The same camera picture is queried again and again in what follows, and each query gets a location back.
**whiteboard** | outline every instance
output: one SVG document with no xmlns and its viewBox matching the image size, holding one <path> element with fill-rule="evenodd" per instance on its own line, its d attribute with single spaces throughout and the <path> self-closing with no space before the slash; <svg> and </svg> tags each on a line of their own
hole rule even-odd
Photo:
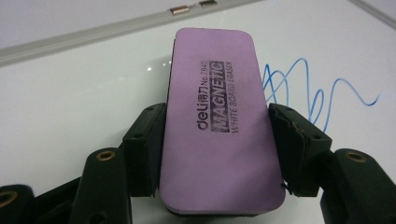
<svg viewBox="0 0 396 224">
<path fill-rule="evenodd" d="M 396 181 L 396 32 L 344 0 L 268 0 L 178 21 L 131 35 L 0 67 L 0 186 L 27 184 L 35 195 L 82 174 L 97 149 L 117 147 L 143 108 L 165 102 L 175 33 L 182 27 L 243 30 L 252 35 L 262 76 L 287 74 L 276 92 L 309 117 L 318 90 L 316 122 L 332 150 L 373 156 Z M 280 76 L 273 76 L 280 83 Z M 271 89 L 266 89 L 268 98 Z M 312 118 L 316 117 L 319 98 Z M 134 223 L 324 223 L 318 198 L 287 196 L 257 217 L 175 217 L 160 198 L 132 199 Z"/>
</svg>

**blue ink drawing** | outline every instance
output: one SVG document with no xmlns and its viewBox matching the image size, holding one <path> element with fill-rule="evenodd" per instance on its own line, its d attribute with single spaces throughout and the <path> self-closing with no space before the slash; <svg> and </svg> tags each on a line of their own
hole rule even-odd
<svg viewBox="0 0 396 224">
<path fill-rule="evenodd" d="M 284 88 L 286 89 L 286 106 L 289 106 L 289 82 L 288 82 L 288 77 L 291 74 L 291 72 L 293 71 L 293 69 L 298 65 L 298 64 L 303 64 L 304 69 L 305 69 L 305 76 L 306 76 L 306 100 L 307 100 L 307 108 L 308 108 L 308 120 L 310 122 L 312 122 L 313 124 L 316 124 L 316 122 L 318 121 L 318 119 L 322 115 L 322 109 L 323 109 L 323 105 L 324 105 L 324 100 L 325 100 L 325 91 L 323 89 L 318 89 L 315 92 L 315 96 L 313 101 L 311 102 L 311 87 L 310 87 L 310 82 L 309 82 L 309 78 L 310 78 L 310 74 L 309 74 L 309 66 L 308 66 L 308 60 L 305 58 L 300 58 L 297 61 L 295 61 L 295 63 L 290 67 L 289 71 L 287 73 L 284 73 L 282 71 L 279 70 L 275 70 L 274 72 L 271 71 L 270 65 L 267 64 L 265 65 L 264 68 L 264 74 L 262 76 L 262 87 L 263 90 L 266 91 L 269 88 L 269 92 L 271 93 L 269 96 L 266 96 L 266 101 L 267 102 L 274 102 L 275 104 L 277 104 L 277 98 L 276 98 L 276 93 L 278 92 L 279 88 L 284 86 Z M 274 81 L 274 78 L 276 76 L 277 77 L 277 82 L 278 84 L 276 85 L 276 82 Z M 323 127 L 323 132 L 326 132 L 327 127 L 329 125 L 329 120 L 330 120 L 330 116 L 332 113 L 332 98 L 333 98 L 333 94 L 335 91 L 335 87 L 337 86 L 337 84 L 339 83 L 344 83 L 346 84 L 358 97 L 358 99 L 361 101 L 362 104 L 366 105 L 366 106 L 373 106 L 376 104 L 379 95 L 375 98 L 374 101 L 372 101 L 371 103 L 366 102 L 361 95 L 359 94 L 359 92 L 356 90 L 356 88 L 346 79 L 339 77 L 337 78 L 334 83 L 332 84 L 332 91 L 330 92 L 330 100 L 329 100 L 329 106 L 328 106 L 328 111 L 327 111 L 327 115 L 326 115 L 326 120 L 325 120 L 325 124 Z"/>
</svg>

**blue scribble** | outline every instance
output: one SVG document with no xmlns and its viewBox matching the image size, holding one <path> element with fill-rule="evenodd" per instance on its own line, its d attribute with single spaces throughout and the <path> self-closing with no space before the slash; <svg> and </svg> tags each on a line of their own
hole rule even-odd
<svg viewBox="0 0 396 224">
<path fill-rule="evenodd" d="M 276 99 L 276 93 L 279 90 L 280 87 L 284 86 L 286 89 L 286 106 L 289 106 L 289 82 L 288 82 L 288 76 L 290 75 L 290 73 L 293 71 L 293 69 L 295 68 L 295 66 L 297 66 L 298 64 L 302 63 L 305 69 L 305 76 L 306 76 L 306 99 L 307 99 L 307 107 L 308 107 L 308 120 L 310 122 L 312 122 L 313 124 L 316 124 L 316 122 L 318 121 L 318 119 L 320 118 L 320 116 L 322 115 L 322 109 L 323 109 L 323 105 L 324 105 L 324 100 L 325 100 L 325 92 L 323 89 L 318 89 L 315 92 L 315 96 L 314 96 L 314 100 L 311 102 L 311 87 L 310 87 L 310 74 L 309 74 L 309 66 L 308 66 L 308 60 L 305 58 L 300 58 L 298 59 L 289 69 L 289 71 L 285 74 L 282 71 L 279 70 L 275 70 L 274 72 L 271 71 L 270 65 L 267 64 L 265 65 L 264 68 L 264 74 L 262 77 L 262 87 L 264 90 L 267 90 L 267 88 L 270 88 L 270 92 L 271 94 L 269 96 L 266 97 L 267 102 L 269 102 L 270 100 L 272 100 L 274 103 L 277 104 L 277 99 Z M 274 77 L 275 76 L 280 76 L 280 82 L 277 84 L 277 86 L 275 86 L 274 83 Z M 371 103 L 367 103 L 365 100 L 363 100 L 363 98 L 361 97 L 361 95 L 359 94 L 359 92 L 356 90 L 356 88 L 346 79 L 339 77 L 337 78 L 334 83 L 332 84 L 332 91 L 330 93 L 330 100 L 329 100 L 329 106 L 328 106 L 328 111 L 327 111 L 327 115 L 326 115 L 326 121 L 324 124 L 324 128 L 323 128 L 323 132 L 326 132 L 327 127 L 329 125 L 329 120 L 330 120 L 330 116 L 332 113 L 332 99 L 333 99 L 333 95 L 335 92 L 335 87 L 337 86 L 338 83 L 345 83 L 348 85 L 348 87 L 350 89 L 353 90 L 353 92 L 355 92 L 356 96 L 359 98 L 359 100 L 361 101 L 362 104 L 366 105 L 366 106 L 372 106 L 375 105 L 375 103 L 377 102 L 379 95 L 375 98 L 374 101 L 372 101 Z M 317 109 L 318 106 L 318 113 L 316 115 L 314 115 L 314 111 L 316 111 L 315 109 Z"/>
</svg>

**purple eraser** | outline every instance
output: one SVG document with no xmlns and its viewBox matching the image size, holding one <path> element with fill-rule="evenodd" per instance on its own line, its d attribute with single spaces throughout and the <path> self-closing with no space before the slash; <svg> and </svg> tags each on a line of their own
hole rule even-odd
<svg viewBox="0 0 396 224">
<path fill-rule="evenodd" d="M 177 32 L 160 194 L 181 215 L 258 215 L 285 199 L 253 40 Z"/>
</svg>

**whiteboard eraser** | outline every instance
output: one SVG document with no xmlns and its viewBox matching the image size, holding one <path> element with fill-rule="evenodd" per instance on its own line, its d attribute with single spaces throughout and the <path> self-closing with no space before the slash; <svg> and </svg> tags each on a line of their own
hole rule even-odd
<svg viewBox="0 0 396 224">
<path fill-rule="evenodd" d="M 253 40 L 241 31 L 177 32 L 160 195 L 180 215 L 254 216 L 285 199 Z"/>
</svg>

